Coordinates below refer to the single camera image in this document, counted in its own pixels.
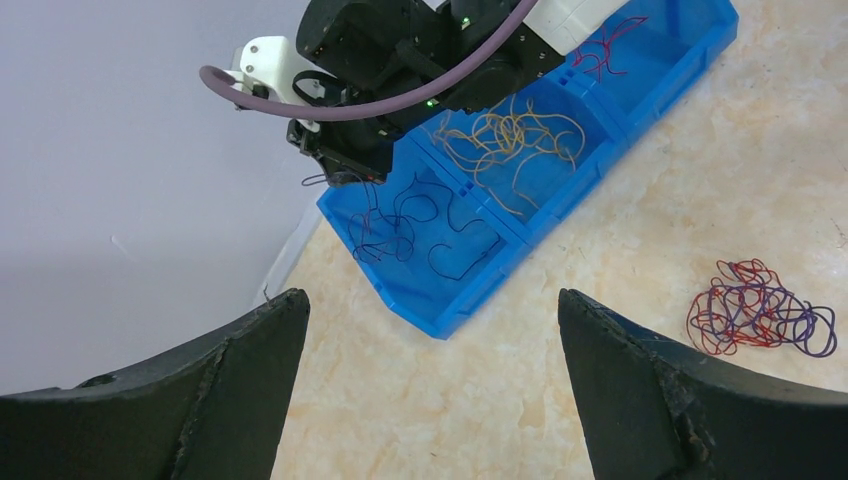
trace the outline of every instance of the beige table surface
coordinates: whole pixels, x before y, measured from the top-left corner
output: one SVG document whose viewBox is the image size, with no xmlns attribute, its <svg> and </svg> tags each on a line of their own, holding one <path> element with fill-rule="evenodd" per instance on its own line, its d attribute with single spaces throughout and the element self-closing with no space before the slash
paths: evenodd
<svg viewBox="0 0 848 480">
<path fill-rule="evenodd" d="M 577 288 L 667 336 L 717 259 L 762 258 L 844 344 L 730 361 L 848 391 L 848 1 L 736 0 L 738 41 L 450 341 L 390 313 L 322 224 L 274 479 L 592 478 L 556 322 Z"/>
</svg>

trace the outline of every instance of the white bracket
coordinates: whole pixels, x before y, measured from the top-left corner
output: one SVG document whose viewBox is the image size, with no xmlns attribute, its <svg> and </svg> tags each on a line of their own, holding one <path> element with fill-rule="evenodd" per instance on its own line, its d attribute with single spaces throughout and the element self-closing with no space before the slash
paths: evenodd
<svg viewBox="0 0 848 480">
<path fill-rule="evenodd" d="M 294 77 L 305 70 L 316 67 L 297 54 L 292 42 L 286 37 L 259 37 L 251 40 L 236 51 L 233 68 L 227 71 L 235 80 L 233 88 L 248 95 L 252 94 L 255 84 L 264 85 L 277 96 L 279 101 L 293 105 L 306 106 L 307 103 L 292 89 Z M 324 96 L 324 89 L 318 82 L 304 81 L 301 85 L 307 94 L 316 98 Z M 318 132 L 320 126 L 311 120 L 298 121 L 312 132 Z"/>
<path fill-rule="evenodd" d="M 539 0 L 524 19 L 560 55 L 579 47 L 628 0 Z"/>
</svg>

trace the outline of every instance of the white wall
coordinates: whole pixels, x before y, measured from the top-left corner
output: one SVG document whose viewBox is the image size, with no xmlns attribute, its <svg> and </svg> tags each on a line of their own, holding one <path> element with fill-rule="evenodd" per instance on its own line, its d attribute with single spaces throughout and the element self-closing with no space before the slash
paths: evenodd
<svg viewBox="0 0 848 480">
<path fill-rule="evenodd" d="M 253 306 L 318 170 L 285 120 L 235 112 L 197 69 L 294 35 L 306 3 L 0 3 L 0 394 L 73 386 Z"/>
</svg>

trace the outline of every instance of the tangled rubber bands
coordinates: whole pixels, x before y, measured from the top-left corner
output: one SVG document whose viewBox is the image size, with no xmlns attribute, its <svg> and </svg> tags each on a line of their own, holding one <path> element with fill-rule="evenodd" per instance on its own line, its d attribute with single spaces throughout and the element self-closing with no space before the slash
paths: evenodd
<svg viewBox="0 0 848 480">
<path fill-rule="evenodd" d="M 509 100 L 508 112 L 504 115 L 496 113 Z M 439 128 L 429 133 L 434 145 L 441 144 L 443 151 L 454 164 L 465 173 L 471 175 L 474 183 L 485 189 L 498 204 L 507 212 L 525 216 L 520 207 L 507 206 L 506 202 L 494 191 L 491 185 L 484 183 L 480 175 L 491 171 L 493 167 L 512 167 L 517 163 L 512 177 L 511 189 L 516 197 L 539 210 L 539 204 L 527 193 L 519 191 L 518 182 L 525 165 L 542 155 L 555 155 L 559 160 L 577 169 L 577 161 L 586 146 L 586 132 L 571 117 L 562 114 L 538 114 L 533 112 L 533 101 L 528 99 L 526 111 L 516 113 L 516 96 L 505 98 L 492 107 L 487 113 L 476 118 L 470 132 L 457 128 L 449 128 L 451 112 L 446 112 Z M 574 129 L 554 131 L 545 125 L 551 120 L 560 119 L 573 125 Z M 564 138 L 569 135 L 580 136 L 580 146 L 572 151 L 564 145 Z"/>
<path fill-rule="evenodd" d="M 606 25 L 601 27 L 601 39 L 600 40 L 586 40 L 580 45 L 577 50 L 575 50 L 574 62 L 572 63 L 573 68 L 577 68 L 583 64 L 587 59 L 593 59 L 596 62 L 596 65 L 588 70 L 584 70 L 583 73 L 590 74 L 596 73 L 598 75 L 598 82 L 603 78 L 603 71 L 606 71 L 611 75 L 626 75 L 627 71 L 615 71 L 610 66 L 610 57 L 612 56 L 612 44 L 625 34 L 633 31 L 638 28 L 640 25 L 648 21 L 648 17 L 630 17 L 622 21 L 618 26 L 616 26 L 612 34 L 607 38 L 607 27 Z M 602 55 L 597 53 L 584 53 L 583 50 L 587 46 L 597 45 L 602 49 Z"/>
<path fill-rule="evenodd" d="M 315 175 L 303 180 L 302 185 L 311 186 L 320 183 L 334 183 L 338 178 L 327 178 L 325 175 Z M 416 250 L 416 234 L 413 224 L 424 224 L 435 221 L 442 215 L 439 204 L 433 196 L 423 193 L 413 194 L 416 185 L 426 185 L 429 190 L 439 189 L 447 195 L 447 204 L 444 210 L 445 221 L 448 228 L 454 233 L 466 232 L 472 225 L 481 223 L 483 219 L 475 218 L 463 225 L 458 225 L 453 219 L 453 204 L 456 195 L 445 185 L 420 180 L 414 175 L 412 182 L 394 196 L 391 202 L 391 212 L 385 213 L 380 206 L 377 187 L 368 182 L 361 182 L 365 193 L 367 210 L 350 217 L 348 221 L 348 235 L 354 243 L 352 254 L 354 258 L 366 264 L 382 262 L 386 259 L 394 259 L 400 263 L 412 259 Z M 470 265 L 465 269 L 449 270 L 456 267 L 455 256 L 447 260 L 438 261 L 438 252 L 453 250 L 454 247 L 448 243 L 439 242 L 432 245 L 427 252 L 427 264 L 430 269 L 447 280 L 460 282 L 473 271 L 481 262 L 486 260 L 500 245 L 501 236 L 495 234 L 495 240 L 487 245 L 479 254 L 470 258 Z"/>
<path fill-rule="evenodd" d="M 799 300 L 761 260 L 718 261 L 716 266 L 720 276 L 713 277 L 711 288 L 695 297 L 689 310 L 687 332 L 696 348 L 733 355 L 739 345 L 791 344 L 815 358 L 836 351 L 832 309 Z"/>
</svg>

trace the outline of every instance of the blue plastic tray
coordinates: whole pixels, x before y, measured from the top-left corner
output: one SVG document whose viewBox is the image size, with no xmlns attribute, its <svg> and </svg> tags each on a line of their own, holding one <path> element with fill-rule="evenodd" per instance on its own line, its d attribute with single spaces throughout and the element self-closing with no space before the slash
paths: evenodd
<svg viewBox="0 0 848 480">
<path fill-rule="evenodd" d="M 733 43 L 738 23 L 729 0 L 630 0 L 581 46 L 582 60 L 575 51 L 555 73 L 586 87 L 632 145 Z"/>
<path fill-rule="evenodd" d="M 385 185 L 330 189 L 318 207 L 389 309 L 446 339 L 531 248 L 428 163 L 404 139 Z"/>
<path fill-rule="evenodd" d="M 646 18 L 608 52 L 593 43 L 633 17 Z M 513 185 L 519 157 L 479 177 L 481 187 L 431 141 L 440 116 L 396 144 L 385 185 L 330 189 L 318 205 L 383 302 L 427 334 L 448 338 L 703 75 L 736 38 L 737 25 L 728 0 L 631 0 L 581 47 L 582 63 L 575 65 L 572 54 L 520 92 L 519 108 L 533 99 L 535 113 L 565 114 L 584 129 L 576 170 L 557 155 L 540 155 L 524 164 Z M 607 53 L 618 74 L 604 66 L 598 77 L 591 54 Z M 469 129 L 477 117 L 453 114 L 447 128 Z M 575 139 L 568 136 L 558 147 L 574 149 Z M 376 212 L 375 199 L 382 213 L 369 216 L 363 236 L 363 214 Z M 380 242 L 388 245 L 362 246 Z"/>
<path fill-rule="evenodd" d="M 450 157 L 446 152 L 448 147 L 433 140 L 432 134 L 440 130 L 446 114 L 425 123 L 411 132 L 409 137 L 429 152 L 431 157 L 437 159 L 439 166 L 443 167 L 438 171 L 443 174 L 445 181 L 459 182 L 522 241 L 536 246 L 571 213 L 600 182 L 615 161 L 621 158 L 627 141 L 620 125 L 589 95 L 588 89 L 571 82 L 565 76 L 551 75 L 542 78 L 515 95 L 514 104 L 512 99 L 508 99 L 494 111 L 501 115 L 510 110 L 515 114 L 522 114 L 528 111 L 528 100 L 532 101 L 533 113 L 564 114 L 583 129 L 585 142 L 577 127 L 569 120 L 541 120 L 542 124 L 553 132 L 574 132 L 561 137 L 557 148 L 569 152 L 572 156 L 580 153 L 575 158 L 576 169 L 572 163 L 564 161 L 556 154 L 534 155 L 536 150 L 527 148 L 504 165 L 490 167 L 475 179 L 474 164 L 460 159 L 459 156 L 479 160 L 485 153 L 483 150 L 475 148 L 466 140 L 451 141 L 453 157 Z M 468 132 L 479 117 L 486 113 L 452 113 L 447 129 Z M 493 137 L 481 138 L 491 140 Z M 550 141 L 542 146 L 545 149 L 553 149 Z M 498 160 L 504 158 L 506 155 L 497 157 Z"/>
</svg>

